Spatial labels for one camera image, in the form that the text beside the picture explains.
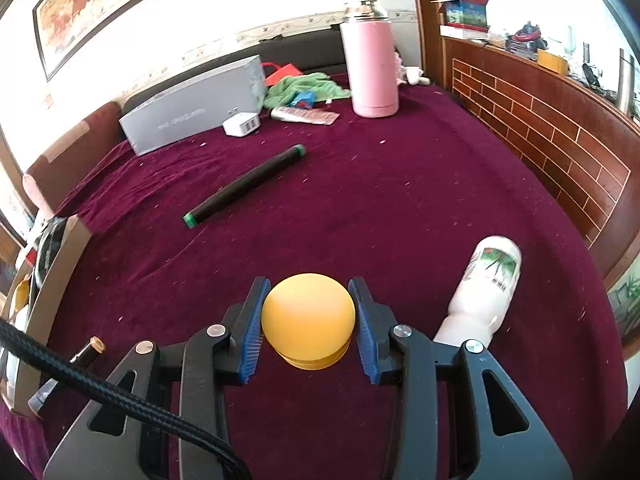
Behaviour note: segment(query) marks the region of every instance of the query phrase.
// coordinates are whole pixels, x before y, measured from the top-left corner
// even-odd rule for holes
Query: brick pattern panel
[[[537,176],[588,246],[607,223],[630,171],[576,124],[525,91],[458,59],[453,88],[466,108]]]

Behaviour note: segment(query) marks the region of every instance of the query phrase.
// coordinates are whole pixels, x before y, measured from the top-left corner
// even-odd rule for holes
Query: black braided cable
[[[132,418],[212,453],[223,465],[228,466],[235,480],[252,480],[251,472],[244,461],[236,456],[231,446],[221,438],[148,400],[103,381],[87,370],[62,360],[4,319],[0,319],[0,343],[17,358],[90,399],[113,406]]]

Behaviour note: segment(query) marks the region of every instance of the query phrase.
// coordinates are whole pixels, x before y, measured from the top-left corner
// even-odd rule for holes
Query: gray box
[[[259,113],[267,89],[260,56],[203,72],[153,96],[120,119],[137,155],[222,126],[240,112]]]

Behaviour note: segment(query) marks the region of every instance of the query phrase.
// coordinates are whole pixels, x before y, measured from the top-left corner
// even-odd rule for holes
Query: yellow sphere
[[[288,363],[319,370],[349,347],[356,312],[347,290],[322,274],[297,274],[271,289],[262,306],[262,331]]]

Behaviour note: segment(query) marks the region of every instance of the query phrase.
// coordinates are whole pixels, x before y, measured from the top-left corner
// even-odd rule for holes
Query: green end cap
[[[193,229],[194,227],[196,227],[196,225],[198,225],[198,223],[196,222],[196,219],[193,217],[191,213],[187,213],[185,216],[182,217],[182,219],[184,220],[185,224],[189,226],[189,229]]]

